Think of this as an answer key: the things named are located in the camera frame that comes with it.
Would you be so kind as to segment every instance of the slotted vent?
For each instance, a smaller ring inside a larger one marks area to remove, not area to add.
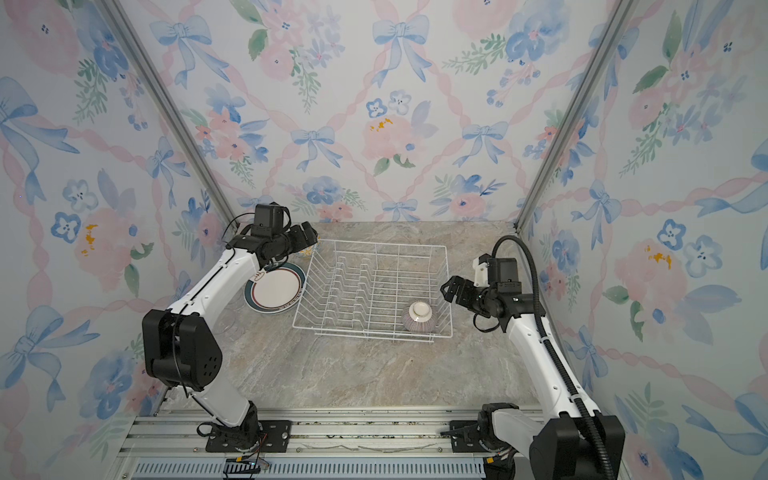
[[[248,465],[222,458],[147,458],[133,475],[161,478],[249,478]],[[270,468],[254,478],[485,478],[480,458],[271,458]]]

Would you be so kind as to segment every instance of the wall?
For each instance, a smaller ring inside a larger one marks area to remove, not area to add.
[[[102,478],[161,384],[141,318],[222,226],[89,2],[0,13],[0,477]]]
[[[538,277],[633,478],[768,478],[768,4],[634,15],[531,222]]]
[[[517,216],[612,4],[123,7],[236,208],[417,221]]]

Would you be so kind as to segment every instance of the metal corner post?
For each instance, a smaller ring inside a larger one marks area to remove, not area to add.
[[[97,5],[107,22],[110,23],[120,43],[124,46],[128,57],[136,65],[139,75],[146,84],[147,90],[157,102],[161,114],[184,149],[184,153],[187,155],[192,168],[200,178],[203,186],[208,191],[217,211],[225,221],[231,221],[235,217],[234,211],[227,203],[227,198],[214,179],[205,159],[200,155],[192,134],[184,124],[184,119],[181,117],[181,113],[171,98],[168,89],[162,84],[160,75],[149,58],[146,48],[144,48],[141,40],[139,40],[131,21],[120,4],[120,0],[98,0]]]
[[[536,205],[544,193],[554,169],[557,167],[560,156],[567,146],[568,138],[571,137],[576,129],[579,117],[584,113],[584,109],[587,107],[587,103],[589,103],[598,81],[611,60],[611,56],[615,53],[636,4],[636,0],[616,1],[611,17],[605,24],[600,44],[595,49],[594,55],[584,71],[584,80],[571,99],[571,103],[565,111],[563,125],[552,141],[549,154],[542,162],[541,168],[534,179],[533,186],[531,186],[531,191],[528,192],[528,196],[525,198],[525,205],[523,205],[516,223],[518,233],[524,232],[528,222],[531,221]]]

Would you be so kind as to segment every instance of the white wire dish rack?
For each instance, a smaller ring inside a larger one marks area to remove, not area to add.
[[[434,342],[453,336],[443,245],[318,240],[307,270],[293,327],[317,335]],[[416,300],[436,318],[430,333],[409,332],[402,314]]]

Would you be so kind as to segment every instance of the robotic arm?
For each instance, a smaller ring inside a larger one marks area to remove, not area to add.
[[[220,375],[221,349],[211,330],[230,299],[259,270],[279,266],[291,253],[317,243],[309,222],[283,225],[285,207],[256,205],[253,223],[228,244],[221,258],[189,293],[142,321],[147,374],[169,387],[181,385],[217,424],[219,443],[250,451],[261,437],[256,406]]]
[[[516,242],[531,270],[533,293],[523,294],[518,281],[517,260],[497,258],[506,240]],[[454,299],[475,313],[475,328],[487,333],[501,327],[518,348],[531,375],[543,416],[542,427],[512,404],[484,405],[474,424],[443,432],[480,442],[487,450],[520,452],[531,462],[534,477],[592,479],[617,477],[624,447],[624,429],[615,415],[602,415],[600,408],[576,380],[571,367],[554,341],[549,321],[539,303],[536,267],[528,247],[517,237],[499,239],[491,255],[475,259],[475,281],[453,276],[442,287],[446,301]],[[489,329],[477,327],[478,315],[496,317]]]

